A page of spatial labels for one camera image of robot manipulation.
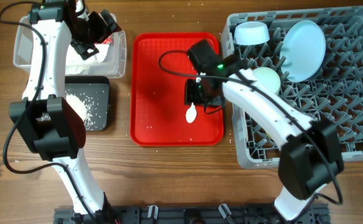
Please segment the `food scraps and rice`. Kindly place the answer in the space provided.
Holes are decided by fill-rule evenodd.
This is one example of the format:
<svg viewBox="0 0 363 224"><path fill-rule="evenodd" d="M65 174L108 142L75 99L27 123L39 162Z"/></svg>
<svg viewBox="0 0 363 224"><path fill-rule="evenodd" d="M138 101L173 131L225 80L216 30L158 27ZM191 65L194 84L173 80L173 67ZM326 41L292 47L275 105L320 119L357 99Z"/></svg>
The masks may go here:
<svg viewBox="0 0 363 224"><path fill-rule="evenodd" d="M106 111L99 109L99 104L86 93L67 93L67 103L83 120L87 131L102 131L106 128Z"/></svg>

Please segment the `green bowl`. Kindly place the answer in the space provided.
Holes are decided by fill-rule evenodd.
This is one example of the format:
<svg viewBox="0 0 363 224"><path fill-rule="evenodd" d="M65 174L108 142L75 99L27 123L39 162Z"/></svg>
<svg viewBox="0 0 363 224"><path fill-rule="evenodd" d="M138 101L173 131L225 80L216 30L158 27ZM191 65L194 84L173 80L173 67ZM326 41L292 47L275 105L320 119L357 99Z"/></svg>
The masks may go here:
<svg viewBox="0 0 363 224"><path fill-rule="evenodd" d="M279 75L268 67L259 67L253 70L256 79L269 91L279 94L281 88L281 80Z"/></svg>

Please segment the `white plastic spoon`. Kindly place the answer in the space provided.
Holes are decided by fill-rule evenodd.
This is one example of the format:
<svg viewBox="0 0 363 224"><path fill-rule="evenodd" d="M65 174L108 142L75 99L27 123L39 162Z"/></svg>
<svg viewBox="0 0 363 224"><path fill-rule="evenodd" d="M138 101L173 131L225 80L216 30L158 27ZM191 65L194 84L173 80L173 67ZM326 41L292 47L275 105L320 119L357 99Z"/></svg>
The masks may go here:
<svg viewBox="0 0 363 224"><path fill-rule="evenodd" d="M191 103L191 106L186 111L185 117L188 123L193 123L195 121L197 117L197 110L195 104Z"/></svg>

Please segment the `white napkin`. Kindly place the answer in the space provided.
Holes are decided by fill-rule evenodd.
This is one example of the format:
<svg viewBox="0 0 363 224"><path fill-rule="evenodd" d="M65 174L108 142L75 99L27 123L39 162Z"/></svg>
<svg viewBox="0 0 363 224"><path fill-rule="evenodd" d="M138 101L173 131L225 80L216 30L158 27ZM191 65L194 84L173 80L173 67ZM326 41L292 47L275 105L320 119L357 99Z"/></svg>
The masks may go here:
<svg viewBox="0 0 363 224"><path fill-rule="evenodd" d="M106 58L110 44L95 44L95 47L99 50L99 53L83 60L81 56L76 53L72 46L69 46L67 51L66 66L76 65L89 65L94 63L102 63Z"/></svg>

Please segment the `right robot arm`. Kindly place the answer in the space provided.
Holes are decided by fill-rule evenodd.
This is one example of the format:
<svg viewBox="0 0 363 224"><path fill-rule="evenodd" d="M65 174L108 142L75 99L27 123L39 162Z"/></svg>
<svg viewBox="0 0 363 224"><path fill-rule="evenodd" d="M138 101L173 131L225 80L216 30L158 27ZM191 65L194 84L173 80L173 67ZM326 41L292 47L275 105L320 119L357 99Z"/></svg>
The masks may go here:
<svg viewBox="0 0 363 224"><path fill-rule="evenodd" d="M186 52L196 75L186 82L187 104L211 107L216 113L226 101L238 105L263 128L279 148L278 176L283 184L274 206L286 222L293 223L307 211L321 189L333 183L337 204L342 203L336 176L344 161L335 125L315 121L267 90L243 60L221 58L207 40Z"/></svg>

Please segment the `light blue bowl with food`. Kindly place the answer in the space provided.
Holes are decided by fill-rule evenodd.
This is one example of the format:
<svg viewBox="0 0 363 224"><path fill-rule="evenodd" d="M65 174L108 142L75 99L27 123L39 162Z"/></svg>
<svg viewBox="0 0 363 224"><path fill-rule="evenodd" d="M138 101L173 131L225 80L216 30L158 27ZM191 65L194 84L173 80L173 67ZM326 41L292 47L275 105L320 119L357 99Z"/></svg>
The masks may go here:
<svg viewBox="0 0 363 224"><path fill-rule="evenodd" d="M268 27L263 22L244 22L235 28L233 41L237 45L258 45L270 39Z"/></svg>

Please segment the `red snack wrapper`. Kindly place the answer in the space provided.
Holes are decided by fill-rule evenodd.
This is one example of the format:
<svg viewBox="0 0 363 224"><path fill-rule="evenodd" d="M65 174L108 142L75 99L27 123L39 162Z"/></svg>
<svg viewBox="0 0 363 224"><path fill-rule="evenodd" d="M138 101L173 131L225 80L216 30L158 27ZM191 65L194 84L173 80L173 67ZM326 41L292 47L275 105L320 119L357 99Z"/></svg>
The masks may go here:
<svg viewBox="0 0 363 224"><path fill-rule="evenodd" d="M101 44L112 44L113 43L113 37L112 36L109 36L107 37Z"/></svg>

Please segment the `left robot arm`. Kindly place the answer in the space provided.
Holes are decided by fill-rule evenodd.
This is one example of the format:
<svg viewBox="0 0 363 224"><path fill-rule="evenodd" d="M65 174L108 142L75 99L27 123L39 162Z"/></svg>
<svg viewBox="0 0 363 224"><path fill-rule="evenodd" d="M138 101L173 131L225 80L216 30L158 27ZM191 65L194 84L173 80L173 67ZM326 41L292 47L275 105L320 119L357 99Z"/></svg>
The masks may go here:
<svg viewBox="0 0 363 224"><path fill-rule="evenodd" d="M86 60L98 53L98 44L120 31L107 10L85 9L75 1L31 2L25 24L34 40L31 70L22 99L10 104L9 115L12 132L60 176L73 202L71 221L119 223L88 166L84 122L65 94L68 50Z"/></svg>

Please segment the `light blue plate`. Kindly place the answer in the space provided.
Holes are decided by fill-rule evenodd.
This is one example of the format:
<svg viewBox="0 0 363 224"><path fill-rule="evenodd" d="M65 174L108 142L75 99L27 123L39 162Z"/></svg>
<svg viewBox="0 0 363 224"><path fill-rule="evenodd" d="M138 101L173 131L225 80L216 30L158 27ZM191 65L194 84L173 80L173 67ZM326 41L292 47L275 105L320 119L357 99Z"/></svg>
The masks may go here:
<svg viewBox="0 0 363 224"><path fill-rule="evenodd" d="M311 78L320 68L326 52L326 40L321 28L313 21L301 21L286 34L280 50L283 73L291 82Z"/></svg>

